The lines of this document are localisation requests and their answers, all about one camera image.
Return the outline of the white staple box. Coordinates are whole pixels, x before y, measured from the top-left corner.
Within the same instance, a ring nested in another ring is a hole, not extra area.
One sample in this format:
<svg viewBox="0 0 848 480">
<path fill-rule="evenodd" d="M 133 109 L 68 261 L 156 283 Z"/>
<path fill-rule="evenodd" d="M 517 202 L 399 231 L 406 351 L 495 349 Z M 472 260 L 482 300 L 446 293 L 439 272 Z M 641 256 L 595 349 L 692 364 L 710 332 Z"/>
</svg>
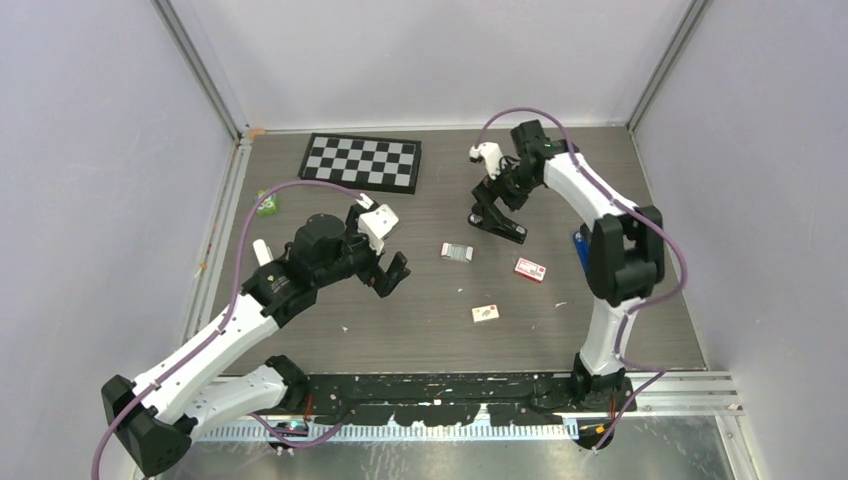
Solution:
<svg viewBox="0 0 848 480">
<path fill-rule="evenodd" d="M 498 307 L 495 304 L 475 307 L 471 310 L 472 321 L 483 323 L 500 318 Z"/>
</svg>

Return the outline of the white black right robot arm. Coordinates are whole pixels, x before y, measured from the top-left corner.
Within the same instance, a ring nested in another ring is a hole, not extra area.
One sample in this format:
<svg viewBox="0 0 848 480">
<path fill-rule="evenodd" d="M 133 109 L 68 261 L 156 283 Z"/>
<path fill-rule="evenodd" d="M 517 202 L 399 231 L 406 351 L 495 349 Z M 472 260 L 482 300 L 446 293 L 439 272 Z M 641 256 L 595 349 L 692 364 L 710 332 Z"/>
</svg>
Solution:
<svg viewBox="0 0 848 480">
<path fill-rule="evenodd" d="M 521 244 L 526 229 L 505 216 L 504 204 L 517 211 L 544 186 L 581 217 L 588 234 L 585 277 L 594 297 L 586 341 L 576 354 L 566 388 L 573 404 L 596 410 L 625 389 L 622 347 L 630 334 L 627 315 L 648 299 L 665 276 L 662 215 L 640 207 L 597 177 L 582 152 L 567 138 L 550 139 L 537 120 L 510 132 L 515 156 L 494 142 L 479 142 L 469 159 L 486 169 L 474 187 L 470 225 Z"/>
</svg>

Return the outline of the white stapler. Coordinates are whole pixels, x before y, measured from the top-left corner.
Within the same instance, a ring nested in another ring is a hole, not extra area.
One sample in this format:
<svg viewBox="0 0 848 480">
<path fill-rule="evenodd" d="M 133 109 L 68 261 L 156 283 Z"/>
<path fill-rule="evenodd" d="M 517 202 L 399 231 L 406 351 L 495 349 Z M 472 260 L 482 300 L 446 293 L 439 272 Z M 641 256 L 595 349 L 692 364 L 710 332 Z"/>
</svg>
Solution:
<svg viewBox="0 0 848 480">
<path fill-rule="evenodd" d="M 267 265 L 274 260 L 272 251 L 265 240 L 254 240 L 252 243 L 252 248 L 259 266 Z"/>
</svg>

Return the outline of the blue stapler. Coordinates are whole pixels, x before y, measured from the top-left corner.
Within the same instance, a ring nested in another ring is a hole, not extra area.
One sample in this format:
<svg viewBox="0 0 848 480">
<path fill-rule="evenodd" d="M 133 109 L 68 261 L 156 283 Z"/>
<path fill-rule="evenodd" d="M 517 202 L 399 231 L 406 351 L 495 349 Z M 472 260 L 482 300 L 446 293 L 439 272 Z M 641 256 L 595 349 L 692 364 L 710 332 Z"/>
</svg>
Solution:
<svg viewBox="0 0 848 480">
<path fill-rule="evenodd" d="M 585 276 L 588 275 L 589 271 L 590 237 L 591 233 L 586 225 L 582 225 L 572 235 L 575 250 Z"/>
</svg>

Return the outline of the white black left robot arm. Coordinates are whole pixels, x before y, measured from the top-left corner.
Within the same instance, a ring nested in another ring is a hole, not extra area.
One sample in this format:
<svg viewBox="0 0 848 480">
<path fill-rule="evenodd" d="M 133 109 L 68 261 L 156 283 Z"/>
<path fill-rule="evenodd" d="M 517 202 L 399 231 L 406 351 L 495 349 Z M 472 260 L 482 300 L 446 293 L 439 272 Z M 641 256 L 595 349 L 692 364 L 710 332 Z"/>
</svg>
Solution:
<svg viewBox="0 0 848 480">
<path fill-rule="evenodd" d="M 409 276 L 396 253 L 379 265 L 399 218 L 387 205 L 350 208 L 345 220 L 315 214 L 236 290 L 227 308 L 190 341 L 130 380 L 116 375 L 101 389 L 109 424 L 146 476 L 159 475 L 208 431 L 240 416 L 277 408 L 298 412 L 309 380 L 288 357 L 277 355 L 252 372 L 215 386 L 236 359 L 312 307 L 321 288 L 357 277 L 378 296 Z"/>
</svg>

